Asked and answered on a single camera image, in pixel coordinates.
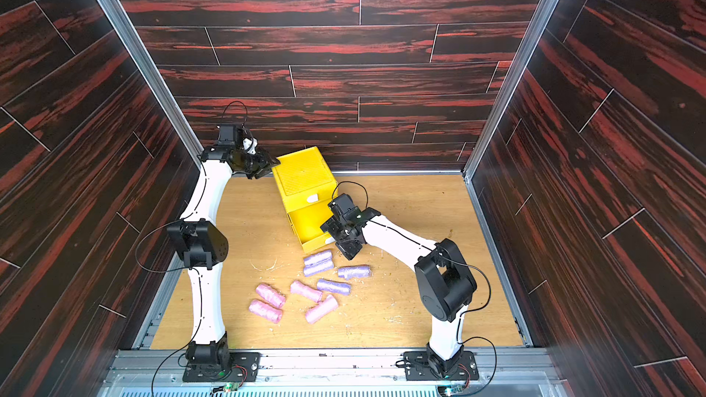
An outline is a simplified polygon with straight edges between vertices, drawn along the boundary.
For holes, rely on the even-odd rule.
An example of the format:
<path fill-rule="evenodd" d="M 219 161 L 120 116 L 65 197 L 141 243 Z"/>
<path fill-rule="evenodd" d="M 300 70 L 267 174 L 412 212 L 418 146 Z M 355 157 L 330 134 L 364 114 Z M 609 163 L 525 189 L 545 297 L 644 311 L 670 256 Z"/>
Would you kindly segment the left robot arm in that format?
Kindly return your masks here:
<path fill-rule="evenodd" d="M 192 288 L 193 330 L 186 347 L 188 369 L 223 374 L 232 368 L 222 319 L 222 265 L 229 253 L 216 218 L 224 190 L 234 175 L 262 178 L 279 164 L 255 140 L 217 143 L 200 157 L 202 170 L 187 208 L 167 226 Z"/>

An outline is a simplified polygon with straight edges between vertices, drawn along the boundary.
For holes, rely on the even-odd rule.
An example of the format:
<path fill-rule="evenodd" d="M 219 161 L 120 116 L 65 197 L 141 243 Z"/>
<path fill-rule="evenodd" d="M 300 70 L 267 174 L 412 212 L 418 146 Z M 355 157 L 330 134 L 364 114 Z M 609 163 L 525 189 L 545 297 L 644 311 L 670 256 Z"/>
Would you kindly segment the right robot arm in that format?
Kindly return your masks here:
<path fill-rule="evenodd" d="M 328 207 L 332 216 L 321 226 L 343 257 L 352 260 L 363 246 L 374 246 L 395 257 L 416 275 L 421 303 L 432 316 L 426 346 L 427 368 L 433 377 L 448 379 L 461 369 L 464 346 L 459 341 L 464 314 L 477 283 L 457 244 L 414 235 L 373 208 L 360 209 L 342 194 Z"/>

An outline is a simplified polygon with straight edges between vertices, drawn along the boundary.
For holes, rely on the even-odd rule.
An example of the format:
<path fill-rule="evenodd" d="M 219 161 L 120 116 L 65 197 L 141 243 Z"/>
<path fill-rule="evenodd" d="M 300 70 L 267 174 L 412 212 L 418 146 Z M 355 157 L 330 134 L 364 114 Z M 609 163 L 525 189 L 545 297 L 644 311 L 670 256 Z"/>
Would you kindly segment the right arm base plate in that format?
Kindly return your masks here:
<path fill-rule="evenodd" d="M 459 350 L 450 360 L 443 360 L 429 350 L 406 351 L 395 367 L 404 371 L 408 382 L 434 382 L 434 380 L 479 380 L 474 354 Z"/>

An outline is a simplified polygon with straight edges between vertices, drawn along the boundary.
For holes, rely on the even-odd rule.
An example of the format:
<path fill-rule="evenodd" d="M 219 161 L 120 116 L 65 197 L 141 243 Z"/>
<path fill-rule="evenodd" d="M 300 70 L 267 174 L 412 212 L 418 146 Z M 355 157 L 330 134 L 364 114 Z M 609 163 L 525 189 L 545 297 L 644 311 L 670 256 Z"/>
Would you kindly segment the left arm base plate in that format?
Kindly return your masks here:
<path fill-rule="evenodd" d="M 255 382 L 259 372 L 260 352 L 231 351 L 225 365 L 189 361 L 182 376 L 183 382 Z"/>

